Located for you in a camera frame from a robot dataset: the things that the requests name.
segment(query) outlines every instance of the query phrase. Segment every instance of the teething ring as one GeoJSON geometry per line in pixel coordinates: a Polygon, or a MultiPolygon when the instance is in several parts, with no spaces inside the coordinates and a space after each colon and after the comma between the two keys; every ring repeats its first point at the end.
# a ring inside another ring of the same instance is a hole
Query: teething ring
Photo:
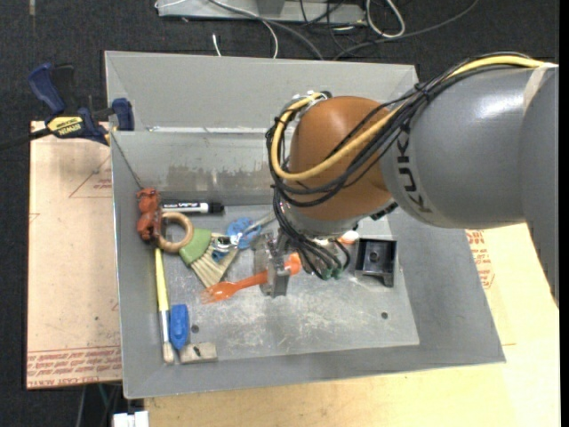
{"type": "Polygon", "coordinates": [[[180,242],[170,242],[162,236],[162,233],[158,234],[158,246],[160,248],[167,253],[178,253],[194,237],[194,225],[186,215],[180,212],[163,212],[162,218],[178,223],[186,231],[186,236],[180,242]]]}

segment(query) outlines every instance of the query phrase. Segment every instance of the gray robot arm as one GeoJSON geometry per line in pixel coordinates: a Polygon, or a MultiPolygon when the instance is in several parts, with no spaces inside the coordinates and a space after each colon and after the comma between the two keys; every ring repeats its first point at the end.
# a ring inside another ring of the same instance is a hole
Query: gray robot arm
{"type": "Polygon", "coordinates": [[[381,172],[410,215],[446,228],[526,221],[557,304],[559,68],[499,69],[438,95],[381,172]]]}

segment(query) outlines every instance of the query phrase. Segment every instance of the orange spoon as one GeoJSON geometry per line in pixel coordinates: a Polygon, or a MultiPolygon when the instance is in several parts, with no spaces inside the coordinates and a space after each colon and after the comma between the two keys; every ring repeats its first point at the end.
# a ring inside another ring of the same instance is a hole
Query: orange spoon
{"type": "MultiPolygon", "coordinates": [[[[295,275],[301,270],[301,258],[298,254],[290,254],[284,266],[295,275]]],[[[264,285],[268,281],[268,271],[264,270],[258,274],[252,275],[237,282],[221,281],[208,288],[201,293],[202,303],[213,303],[228,299],[240,289],[250,286],[264,285]]]]}

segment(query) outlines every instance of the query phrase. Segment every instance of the yellow cable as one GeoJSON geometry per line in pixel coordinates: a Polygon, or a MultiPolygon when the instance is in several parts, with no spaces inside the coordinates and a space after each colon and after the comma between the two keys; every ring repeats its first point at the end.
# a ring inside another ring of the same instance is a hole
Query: yellow cable
{"type": "MultiPolygon", "coordinates": [[[[488,66],[488,65],[499,65],[499,64],[517,65],[519,67],[525,67],[525,68],[538,68],[539,66],[541,66],[543,64],[543,62],[538,61],[538,60],[533,60],[533,59],[527,59],[525,57],[517,57],[516,55],[496,55],[493,57],[488,57],[486,59],[473,60],[472,62],[467,63],[466,65],[456,69],[451,74],[451,77],[455,76],[457,74],[460,74],[460,73],[464,73],[466,71],[470,71],[470,70],[475,69],[475,68],[480,68],[480,67],[484,67],[484,66],[488,66]]],[[[304,104],[302,104],[303,102],[306,104],[311,100],[312,100],[312,98],[307,98],[304,101],[297,101],[296,103],[294,103],[294,105],[292,105],[290,107],[290,109],[297,109],[301,106],[304,106],[304,104]]],[[[393,117],[393,115],[399,109],[401,109],[406,103],[407,103],[407,101],[405,101],[400,106],[392,109],[385,117],[378,120],[375,124],[370,126],[367,130],[365,130],[363,133],[361,133],[358,137],[356,137],[351,142],[346,144],[342,149],[337,151],[330,158],[327,158],[326,160],[324,160],[319,165],[316,165],[316,166],[314,166],[314,167],[312,167],[306,171],[303,171],[301,173],[288,173],[280,167],[277,154],[278,154],[278,146],[280,144],[281,138],[283,137],[283,132],[285,131],[285,124],[279,124],[276,127],[275,134],[273,136],[273,142],[271,145],[271,151],[270,151],[270,162],[273,166],[273,169],[274,169],[276,175],[278,175],[280,178],[288,180],[288,181],[305,181],[307,179],[310,179],[311,177],[315,177],[316,175],[319,175],[320,173],[322,173],[326,169],[328,169],[331,166],[338,163],[351,150],[353,150],[354,148],[356,148],[359,145],[363,145],[363,143],[367,142],[368,139],[372,138],[393,117]]],[[[283,115],[281,116],[282,120],[287,122],[287,118],[291,114],[292,114],[291,111],[287,111],[287,112],[283,113],[283,115]]]]}

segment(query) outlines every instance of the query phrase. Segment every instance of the orange clay toy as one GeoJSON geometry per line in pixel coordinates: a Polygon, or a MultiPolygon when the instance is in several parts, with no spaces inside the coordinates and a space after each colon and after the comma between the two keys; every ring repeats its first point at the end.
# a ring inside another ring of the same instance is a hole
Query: orange clay toy
{"type": "Polygon", "coordinates": [[[136,223],[136,231],[142,240],[149,241],[160,235],[160,194],[156,189],[142,189],[136,193],[142,215],[136,223]]]}

